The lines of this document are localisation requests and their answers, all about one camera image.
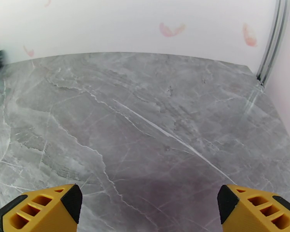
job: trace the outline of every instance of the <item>pink leaf decal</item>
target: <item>pink leaf decal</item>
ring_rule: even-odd
[[[244,34],[245,42],[248,46],[250,47],[257,46],[257,37],[253,29],[247,23],[244,23],[243,25],[243,34]]]
[[[173,32],[172,30],[170,30],[170,28],[168,26],[165,26],[164,23],[160,23],[160,25],[159,25],[160,32],[165,37],[173,37],[173,36],[176,36],[179,33],[182,33],[185,30],[185,28],[186,28],[186,25],[185,24],[181,24]]]
[[[44,6],[48,7],[50,4],[51,4],[51,0],[48,0],[48,2]]]
[[[33,57],[34,56],[34,50],[28,51],[25,45],[24,45],[24,50],[25,50],[25,52],[27,53],[27,55],[29,57]]]

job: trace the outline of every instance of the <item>gray marble floor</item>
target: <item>gray marble floor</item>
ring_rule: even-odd
[[[0,72],[0,207],[77,183],[79,232],[220,232],[221,185],[290,201],[290,139],[244,66],[94,53]]]

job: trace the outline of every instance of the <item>marble tile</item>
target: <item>marble tile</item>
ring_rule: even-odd
[[[222,231],[221,185],[290,201],[290,139],[248,68],[143,53],[0,72],[0,207],[77,183],[78,231]]]

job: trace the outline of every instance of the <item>wall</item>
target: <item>wall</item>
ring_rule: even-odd
[[[0,0],[0,49],[9,62],[147,52],[222,60],[256,73],[275,1]]]
[[[290,16],[265,91],[274,103],[290,135]]]

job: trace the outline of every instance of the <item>yellow 3d-printed part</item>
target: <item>yellow 3d-printed part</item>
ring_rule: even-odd
[[[26,192],[0,209],[0,232],[76,232],[81,205],[74,184]]]
[[[277,194],[224,185],[217,199],[223,232],[290,232],[290,203]]]

